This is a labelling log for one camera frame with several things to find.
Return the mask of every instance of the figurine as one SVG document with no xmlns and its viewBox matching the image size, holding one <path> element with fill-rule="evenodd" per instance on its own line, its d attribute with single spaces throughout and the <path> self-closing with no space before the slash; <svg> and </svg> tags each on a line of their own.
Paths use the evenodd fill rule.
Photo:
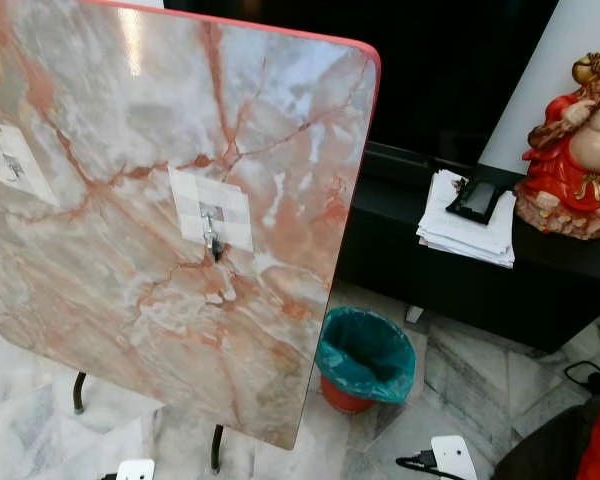
<svg viewBox="0 0 600 480">
<path fill-rule="evenodd" d="M 516 212 L 545 233 L 588 240 L 600 238 L 600 53 L 574 63 L 572 75 L 580 89 L 553 100 L 529 133 Z"/>
</svg>

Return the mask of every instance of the stack of papers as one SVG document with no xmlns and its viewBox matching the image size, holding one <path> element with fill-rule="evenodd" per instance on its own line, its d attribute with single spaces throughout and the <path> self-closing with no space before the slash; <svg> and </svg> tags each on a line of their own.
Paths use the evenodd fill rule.
<svg viewBox="0 0 600 480">
<path fill-rule="evenodd" d="M 513 192 L 500 196 L 489 225 L 482 225 L 446 211 L 457 196 L 454 183 L 461 178 L 448 170 L 433 175 L 427 208 L 418 224 L 420 244 L 512 268 Z"/>
</svg>

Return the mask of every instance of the black cable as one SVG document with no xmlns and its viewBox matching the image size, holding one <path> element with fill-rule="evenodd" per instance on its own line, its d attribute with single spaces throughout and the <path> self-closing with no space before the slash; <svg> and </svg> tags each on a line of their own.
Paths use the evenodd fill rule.
<svg viewBox="0 0 600 480">
<path fill-rule="evenodd" d="M 465 480 L 464 478 L 458 477 L 457 475 L 454 475 L 453 473 L 441 472 L 439 470 L 436 470 L 435 468 L 425 467 L 422 465 L 416 465 L 415 463 L 412 463 L 411 458 L 407 458 L 407 457 L 396 458 L 396 463 L 398 465 L 400 465 L 401 467 L 408 468 L 409 470 L 416 470 L 418 472 L 429 473 L 431 475 L 438 475 L 439 477 L 446 477 L 446 478 L 450 478 L 451 480 Z"/>
</svg>

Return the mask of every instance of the plastic bag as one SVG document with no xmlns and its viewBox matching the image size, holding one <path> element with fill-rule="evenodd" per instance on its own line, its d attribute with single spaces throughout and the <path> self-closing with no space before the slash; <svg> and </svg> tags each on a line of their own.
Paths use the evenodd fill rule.
<svg viewBox="0 0 600 480">
<path fill-rule="evenodd" d="M 316 363 L 350 395 L 403 403 L 413 386 L 416 356 L 392 321 L 372 311 L 340 307 L 325 317 Z"/>
</svg>

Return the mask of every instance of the trash can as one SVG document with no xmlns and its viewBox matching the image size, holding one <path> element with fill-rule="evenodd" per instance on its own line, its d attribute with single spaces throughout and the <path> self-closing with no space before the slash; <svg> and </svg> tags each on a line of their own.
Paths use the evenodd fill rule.
<svg viewBox="0 0 600 480">
<path fill-rule="evenodd" d="M 339 307 L 325 317 L 316 364 L 325 398 L 347 413 L 376 401 L 403 403 L 416 357 L 409 339 L 391 320 L 369 310 Z"/>
</svg>

